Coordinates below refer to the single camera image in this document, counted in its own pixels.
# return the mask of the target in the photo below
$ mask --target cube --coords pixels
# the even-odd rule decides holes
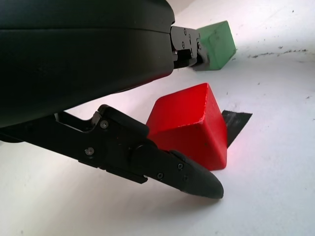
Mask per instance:
[[[158,99],[147,126],[160,149],[177,150],[210,171],[226,167],[226,125],[207,83]]]
[[[198,29],[200,42],[206,47],[210,64],[208,70],[220,70],[236,53],[233,36],[227,21]]]

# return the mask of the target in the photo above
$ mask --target white surface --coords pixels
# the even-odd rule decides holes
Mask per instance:
[[[177,25],[228,20],[235,60],[221,71],[174,71],[71,110],[89,118],[106,103],[146,122],[159,97],[208,82],[222,110],[253,113],[226,169],[215,172],[221,201],[154,180],[133,183],[28,144],[0,144],[0,235],[315,235],[314,9],[313,0],[196,0]],[[252,58],[263,53],[275,54]]]

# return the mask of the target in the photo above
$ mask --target screw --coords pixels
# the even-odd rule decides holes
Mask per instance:
[[[107,129],[108,122],[106,120],[102,120],[99,125],[102,129]]]
[[[158,179],[162,179],[163,176],[164,176],[163,173],[158,173],[157,178],[158,178]]]
[[[87,149],[84,150],[84,152],[87,156],[92,156],[94,154],[94,148],[88,147]]]
[[[183,169],[183,167],[184,167],[184,165],[183,165],[182,163],[179,163],[179,164],[177,165],[177,168],[178,168],[180,171]]]

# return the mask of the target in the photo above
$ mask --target green wooden block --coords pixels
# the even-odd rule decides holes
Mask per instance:
[[[200,42],[207,48],[209,70],[220,70],[236,53],[234,40],[227,21],[198,29]]]

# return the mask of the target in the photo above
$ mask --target red cube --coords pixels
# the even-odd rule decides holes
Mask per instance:
[[[226,125],[208,84],[159,98],[147,126],[160,149],[180,151],[210,171],[226,167]]]

